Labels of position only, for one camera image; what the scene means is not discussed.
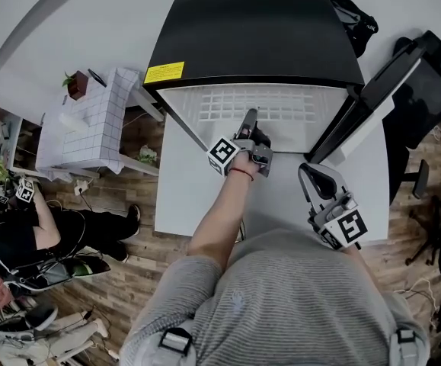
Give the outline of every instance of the white desk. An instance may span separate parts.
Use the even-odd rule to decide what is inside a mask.
[[[304,161],[302,155],[277,153],[269,177],[256,177],[244,216],[248,236],[277,227],[311,229],[307,223],[310,205],[298,180],[298,167]],[[389,185],[382,126],[378,126],[336,170],[360,205],[369,231],[363,242],[386,239]],[[168,116],[159,169],[155,230],[192,236],[219,193],[223,180],[210,167],[205,152]]]
[[[71,180],[69,173],[97,178],[99,174],[86,169],[103,166],[116,174],[127,167],[157,175],[156,167],[119,153],[123,118],[130,94],[141,104],[147,101],[134,90],[138,81],[137,72],[116,68],[107,75],[107,87],[89,79],[86,95],[82,98],[74,101],[66,95],[56,99],[44,117],[36,168],[50,180],[64,178],[66,181]],[[162,120],[161,113],[151,104],[149,106],[147,112],[156,120]],[[77,131],[66,127],[59,121],[62,113],[84,121],[85,128]]]

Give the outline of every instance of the strap buckle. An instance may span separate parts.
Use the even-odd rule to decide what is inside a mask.
[[[192,342],[190,333],[183,328],[174,327],[163,332],[158,347],[187,356]]]
[[[396,334],[398,335],[399,344],[416,342],[415,331],[412,329],[399,329]]]

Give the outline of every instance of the hand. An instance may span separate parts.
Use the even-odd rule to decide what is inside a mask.
[[[44,199],[43,193],[40,190],[40,183],[37,181],[32,180],[32,185],[34,186],[34,199],[35,198],[42,198]]]
[[[232,168],[238,168],[246,171],[250,176],[254,177],[259,171],[259,165],[249,158],[247,152],[239,152],[232,161]]]

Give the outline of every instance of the white tiled surface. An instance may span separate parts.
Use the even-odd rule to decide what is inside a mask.
[[[51,167],[85,169],[106,166],[120,173],[123,168],[119,156],[123,117],[129,93],[138,80],[137,72],[118,68],[109,73],[106,88],[89,78],[86,95],[77,101],[64,91],[46,111],[36,169],[51,180],[61,178],[63,174],[49,172],[47,169]],[[61,113],[83,120],[88,131],[70,130],[59,121]]]

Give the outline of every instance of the power strip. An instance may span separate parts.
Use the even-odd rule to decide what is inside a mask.
[[[77,180],[75,186],[75,195],[78,197],[88,190],[88,182],[86,180]]]

